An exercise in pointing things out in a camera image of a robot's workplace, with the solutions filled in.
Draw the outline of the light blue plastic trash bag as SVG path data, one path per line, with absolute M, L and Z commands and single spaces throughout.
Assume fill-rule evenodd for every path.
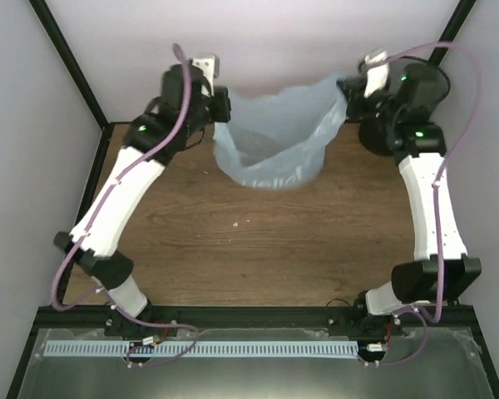
M 257 190 L 286 190 L 310 182 L 323 168 L 327 145 L 346 120 L 338 75 L 275 95 L 230 93 L 231 119 L 215 123 L 214 156 L 234 182 Z

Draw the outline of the black mesh trash bin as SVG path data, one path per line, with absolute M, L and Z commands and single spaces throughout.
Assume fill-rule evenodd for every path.
M 369 118 L 360 123 L 358 139 L 368 152 L 384 157 L 392 156 L 403 144 L 395 126 L 390 121 L 377 118 Z

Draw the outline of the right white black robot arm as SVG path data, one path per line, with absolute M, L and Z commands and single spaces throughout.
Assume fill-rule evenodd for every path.
M 391 90 L 387 65 L 358 66 L 355 76 L 337 81 L 347 115 L 360 123 L 358 139 L 369 152 L 393 158 L 403 179 L 413 220 L 413 260 L 393 267 L 388 283 L 361 293 L 353 313 L 355 329 L 376 332 L 383 316 L 432 303 L 438 322 L 445 303 L 455 302 L 482 272 L 467 252 L 455 220 L 447 183 L 447 150 L 442 128 L 432 113 L 451 90 L 446 72 L 412 60 Z

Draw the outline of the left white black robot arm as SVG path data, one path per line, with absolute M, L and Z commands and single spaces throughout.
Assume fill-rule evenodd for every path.
M 146 191 L 175 154 L 192 148 L 190 138 L 214 122 L 230 120 L 230 99 L 217 57 L 195 57 L 176 64 L 161 78 L 161 93 L 130 125 L 116 162 L 98 196 L 71 232 L 59 232 L 54 244 L 62 266 L 78 265 L 125 313 L 124 325 L 136 336 L 147 334 L 153 315 L 148 299 L 131 276 L 133 263 L 118 249 L 130 217 Z

